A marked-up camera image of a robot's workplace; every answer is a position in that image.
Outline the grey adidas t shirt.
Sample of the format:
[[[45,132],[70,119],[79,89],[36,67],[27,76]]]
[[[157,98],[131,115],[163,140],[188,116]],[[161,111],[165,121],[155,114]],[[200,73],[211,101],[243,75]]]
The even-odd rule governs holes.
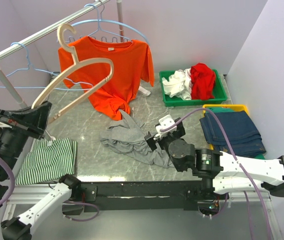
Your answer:
[[[111,125],[100,133],[100,142],[106,148],[117,154],[129,156],[147,165],[162,168],[172,168],[173,163],[168,154],[158,148],[151,150],[142,131],[142,122],[132,118],[128,113],[120,110],[121,120],[113,120]]]

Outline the white t shirt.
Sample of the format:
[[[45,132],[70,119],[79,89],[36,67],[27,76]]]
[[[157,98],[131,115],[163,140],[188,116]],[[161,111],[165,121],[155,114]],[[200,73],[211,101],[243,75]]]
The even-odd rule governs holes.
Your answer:
[[[172,97],[181,98],[184,101],[191,100],[192,83],[190,68],[176,70],[168,78],[161,77],[164,94]]]

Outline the wooden hanger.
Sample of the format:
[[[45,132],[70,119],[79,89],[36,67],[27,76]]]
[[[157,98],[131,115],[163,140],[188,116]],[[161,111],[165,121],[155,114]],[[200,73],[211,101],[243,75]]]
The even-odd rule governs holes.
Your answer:
[[[62,71],[35,99],[33,102],[31,108],[34,109],[38,106],[40,106],[46,97],[55,89],[55,87],[63,81],[65,78],[67,78],[72,73],[76,72],[77,70],[93,65],[93,64],[108,64],[110,66],[110,72],[109,74],[99,81],[96,85],[94,85],[92,88],[90,88],[88,91],[86,91],[84,94],[79,96],[76,100],[72,101],[70,104],[62,108],[58,113],[56,113],[53,117],[48,119],[47,123],[51,124],[55,120],[57,120],[59,117],[67,113],[69,110],[77,106],[78,104],[82,103],[84,100],[86,100],[89,96],[91,96],[93,93],[95,93],[98,89],[100,89],[102,86],[104,86],[107,82],[109,82],[114,74],[114,64],[112,60],[108,58],[89,58],[86,60],[80,61],[77,56],[76,48],[74,46],[69,46],[65,40],[64,40],[64,32],[66,30],[71,31],[72,33],[76,33],[75,29],[68,23],[61,24],[57,28],[57,39],[60,44],[60,46],[67,52],[71,53],[72,59],[73,59],[73,65]]]

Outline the orange t shirt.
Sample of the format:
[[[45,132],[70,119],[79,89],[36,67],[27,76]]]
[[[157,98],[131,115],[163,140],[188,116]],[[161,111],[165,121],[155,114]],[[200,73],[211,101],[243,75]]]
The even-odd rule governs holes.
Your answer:
[[[130,114],[129,103],[137,96],[141,80],[154,86],[154,69],[152,55],[147,43],[132,40],[122,43],[109,43],[95,40],[89,36],[72,42],[69,46],[76,48],[79,61],[90,58],[107,58],[114,64],[112,79],[88,97],[98,112],[112,120],[122,119],[120,110]],[[63,48],[58,49],[60,71],[73,65],[71,53]],[[107,63],[95,63],[83,67],[63,80],[67,88],[75,83],[86,92],[91,85],[96,85],[110,71]]]

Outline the red t shirt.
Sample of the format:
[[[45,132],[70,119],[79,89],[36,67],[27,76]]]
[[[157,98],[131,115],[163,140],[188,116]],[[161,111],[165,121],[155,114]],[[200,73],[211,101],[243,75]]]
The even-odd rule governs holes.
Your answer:
[[[206,101],[214,99],[213,89],[216,82],[216,74],[204,63],[198,63],[191,67],[190,78],[192,84],[191,98],[193,100]]]

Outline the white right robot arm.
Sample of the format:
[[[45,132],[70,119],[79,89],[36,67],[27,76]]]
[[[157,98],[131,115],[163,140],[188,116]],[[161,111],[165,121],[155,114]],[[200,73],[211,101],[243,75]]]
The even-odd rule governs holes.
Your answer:
[[[237,156],[208,148],[195,148],[182,137],[185,129],[178,124],[168,132],[148,133],[144,139],[152,151],[160,147],[178,172],[191,170],[201,178],[198,190],[210,200],[232,192],[261,191],[284,198],[284,155],[277,159]]]

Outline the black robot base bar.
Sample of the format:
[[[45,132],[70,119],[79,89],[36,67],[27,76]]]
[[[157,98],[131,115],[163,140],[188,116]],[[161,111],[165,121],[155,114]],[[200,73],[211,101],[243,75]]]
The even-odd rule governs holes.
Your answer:
[[[68,199],[93,204],[101,211],[183,209],[227,200],[228,194],[202,189],[201,180],[82,182]]]

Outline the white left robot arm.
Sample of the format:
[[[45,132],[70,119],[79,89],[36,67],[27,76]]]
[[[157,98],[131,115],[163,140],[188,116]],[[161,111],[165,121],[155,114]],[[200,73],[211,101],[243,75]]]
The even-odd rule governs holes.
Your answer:
[[[45,101],[36,108],[0,110],[0,208],[15,186],[13,168],[28,138],[41,139],[52,104]],[[66,174],[55,187],[29,210],[1,222],[2,240],[29,240],[39,225],[67,200],[81,196],[81,181]]]

